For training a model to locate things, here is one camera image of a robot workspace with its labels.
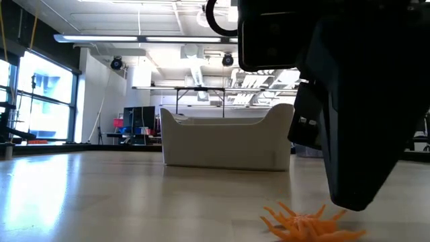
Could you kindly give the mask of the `black metal frame stand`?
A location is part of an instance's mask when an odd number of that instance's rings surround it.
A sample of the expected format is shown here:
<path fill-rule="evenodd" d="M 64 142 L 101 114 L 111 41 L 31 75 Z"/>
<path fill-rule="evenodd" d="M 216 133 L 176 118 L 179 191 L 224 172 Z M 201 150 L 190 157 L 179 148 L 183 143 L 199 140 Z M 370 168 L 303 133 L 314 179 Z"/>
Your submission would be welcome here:
<path fill-rule="evenodd" d="M 176 92 L 176 100 L 175 100 L 175 113 L 178 114 L 179 109 L 179 100 L 188 92 L 188 91 L 212 91 L 216 95 L 219 92 L 222 92 L 223 95 L 220 96 L 222 100 L 222 116 L 225 117 L 225 97 L 226 92 L 239 92 L 239 93 L 259 93 L 259 92 L 272 92 L 272 93 L 292 93 L 293 95 L 298 92 L 297 89 L 265 89 L 265 88 L 225 88 L 225 87 L 132 87 L 133 89 L 138 90 L 175 90 Z"/>

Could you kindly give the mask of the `black monitor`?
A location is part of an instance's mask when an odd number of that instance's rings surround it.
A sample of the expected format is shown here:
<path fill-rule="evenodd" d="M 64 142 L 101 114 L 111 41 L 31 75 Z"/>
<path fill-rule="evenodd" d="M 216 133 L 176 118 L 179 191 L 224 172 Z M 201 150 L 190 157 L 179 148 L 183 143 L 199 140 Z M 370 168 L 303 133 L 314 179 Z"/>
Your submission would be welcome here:
<path fill-rule="evenodd" d="M 124 108 L 123 126 L 136 128 L 155 129 L 155 107 L 142 106 Z"/>

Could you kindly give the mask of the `large window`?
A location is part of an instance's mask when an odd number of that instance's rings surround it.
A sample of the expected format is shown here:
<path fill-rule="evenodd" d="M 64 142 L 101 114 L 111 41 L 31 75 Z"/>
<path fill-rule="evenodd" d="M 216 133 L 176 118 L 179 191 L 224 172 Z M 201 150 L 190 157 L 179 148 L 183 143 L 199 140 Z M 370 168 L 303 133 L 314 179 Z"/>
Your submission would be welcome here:
<path fill-rule="evenodd" d="M 31 133 L 36 140 L 67 141 L 75 124 L 77 75 L 33 52 L 23 56 L 0 53 L 0 102 L 16 106 L 10 111 L 9 127 L 28 132 L 32 75 L 36 88 Z"/>

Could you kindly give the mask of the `long ceiling light bar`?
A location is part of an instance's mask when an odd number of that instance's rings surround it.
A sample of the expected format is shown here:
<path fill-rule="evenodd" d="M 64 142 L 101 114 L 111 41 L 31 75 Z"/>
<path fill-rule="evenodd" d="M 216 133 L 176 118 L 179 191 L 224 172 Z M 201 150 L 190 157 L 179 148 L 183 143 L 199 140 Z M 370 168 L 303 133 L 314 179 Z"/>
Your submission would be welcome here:
<path fill-rule="evenodd" d="M 238 38 L 220 36 L 123 36 L 55 34 L 59 43 L 175 43 L 175 44 L 237 44 Z"/>

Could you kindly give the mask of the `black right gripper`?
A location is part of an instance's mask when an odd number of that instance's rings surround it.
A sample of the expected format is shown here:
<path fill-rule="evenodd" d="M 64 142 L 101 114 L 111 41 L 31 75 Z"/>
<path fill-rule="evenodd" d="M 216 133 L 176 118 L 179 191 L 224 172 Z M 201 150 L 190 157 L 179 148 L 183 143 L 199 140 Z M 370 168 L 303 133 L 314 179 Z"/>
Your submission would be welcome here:
<path fill-rule="evenodd" d="M 365 210 L 430 109 L 430 13 L 322 19 L 300 70 L 289 139 L 323 149 L 334 204 Z"/>

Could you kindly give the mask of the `translucent grey plastic bin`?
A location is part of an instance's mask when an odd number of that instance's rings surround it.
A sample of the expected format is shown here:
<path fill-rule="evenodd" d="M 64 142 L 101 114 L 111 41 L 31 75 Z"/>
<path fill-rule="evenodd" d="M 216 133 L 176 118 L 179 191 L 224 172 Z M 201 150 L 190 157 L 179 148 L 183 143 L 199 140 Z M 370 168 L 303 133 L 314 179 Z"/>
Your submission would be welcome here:
<path fill-rule="evenodd" d="M 299 157 L 309 157 L 309 158 L 323 157 L 323 152 L 321 150 L 305 147 L 303 145 L 295 145 L 295 152 L 296 152 L 296 155 Z"/>

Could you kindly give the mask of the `black light stand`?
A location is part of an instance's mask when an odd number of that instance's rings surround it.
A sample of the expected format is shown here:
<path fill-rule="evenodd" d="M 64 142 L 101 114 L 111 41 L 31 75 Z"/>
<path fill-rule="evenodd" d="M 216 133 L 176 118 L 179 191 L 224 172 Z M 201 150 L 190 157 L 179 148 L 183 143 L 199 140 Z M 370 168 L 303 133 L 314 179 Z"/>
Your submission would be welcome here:
<path fill-rule="evenodd" d="M 32 109 L 33 109 L 33 101 L 34 101 L 34 90 L 36 88 L 36 75 L 33 74 L 32 75 L 32 92 L 31 92 L 31 96 L 30 96 L 30 113 L 29 113 L 29 120 L 28 120 L 28 133 L 31 133 L 31 123 L 32 123 Z"/>

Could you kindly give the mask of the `cluttered background desk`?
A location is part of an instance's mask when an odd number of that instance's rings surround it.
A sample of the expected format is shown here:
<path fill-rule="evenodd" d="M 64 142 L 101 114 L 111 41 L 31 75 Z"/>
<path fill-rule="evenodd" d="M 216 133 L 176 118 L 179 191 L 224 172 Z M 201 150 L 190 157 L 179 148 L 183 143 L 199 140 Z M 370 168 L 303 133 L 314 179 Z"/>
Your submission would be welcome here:
<path fill-rule="evenodd" d="M 137 145 L 137 146 L 161 146 L 160 136 L 132 133 L 106 133 L 108 138 L 113 138 L 115 145 Z"/>

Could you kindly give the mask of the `white plastic bin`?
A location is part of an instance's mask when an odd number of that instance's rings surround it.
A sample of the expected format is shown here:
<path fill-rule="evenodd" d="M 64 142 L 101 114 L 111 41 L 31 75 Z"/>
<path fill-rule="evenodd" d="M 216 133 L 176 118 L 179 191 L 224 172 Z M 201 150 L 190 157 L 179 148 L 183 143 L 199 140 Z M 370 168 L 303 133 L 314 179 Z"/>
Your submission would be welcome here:
<path fill-rule="evenodd" d="M 163 161 L 180 167 L 287 171 L 294 108 L 278 104 L 262 118 L 193 118 L 160 109 Z"/>

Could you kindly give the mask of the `white leaning pole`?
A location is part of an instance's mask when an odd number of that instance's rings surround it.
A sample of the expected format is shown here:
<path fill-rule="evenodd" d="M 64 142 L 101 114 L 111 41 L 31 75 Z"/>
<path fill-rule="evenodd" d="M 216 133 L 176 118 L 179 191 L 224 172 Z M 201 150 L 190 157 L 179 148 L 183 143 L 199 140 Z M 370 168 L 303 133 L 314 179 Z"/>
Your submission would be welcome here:
<path fill-rule="evenodd" d="M 90 133 L 90 135 L 89 135 L 89 137 L 88 137 L 88 139 L 87 139 L 87 142 L 88 142 L 88 143 L 91 143 L 91 138 L 92 138 L 92 136 L 93 136 L 93 134 L 94 134 L 94 132 L 95 132 L 95 128 L 96 128 L 96 126 L 97 126 L 97 122 L 99 121 L 99 118 L 100 118 L 100 116 L 101 116 L 101 111 L 102 111 L 102 108 L 103 108 L 103 105 L 104 105 L 104 101 L 105 101 L 105 96 L 102 98 L 102 101 L 101 101 L 100 107 L 99 107 L 98 112 L 97 112 L 97 115 L 96 115 L 95 122 L 93 123 L 93 128 L 91 129 L 91 133 Z"/>

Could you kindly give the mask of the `black equipment rack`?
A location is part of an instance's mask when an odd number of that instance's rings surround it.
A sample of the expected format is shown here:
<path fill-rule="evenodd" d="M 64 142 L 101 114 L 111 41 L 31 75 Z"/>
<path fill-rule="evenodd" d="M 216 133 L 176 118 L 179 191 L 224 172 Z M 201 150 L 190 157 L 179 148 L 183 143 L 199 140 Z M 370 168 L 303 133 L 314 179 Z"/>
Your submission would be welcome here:
<path fill-rule="evenodd" d="M 4 111 L 0 112 L 0 161 L 2 161 L 11 159 L 13 155 L 15 145 L 11 142 L 10 135 L 16 135 L 26 140 L 35 140 L 36 135 L 9 127 L 10 111 L 16 109 L 15 105 L 0 102 L 0 108 L 4 108 Z"/>

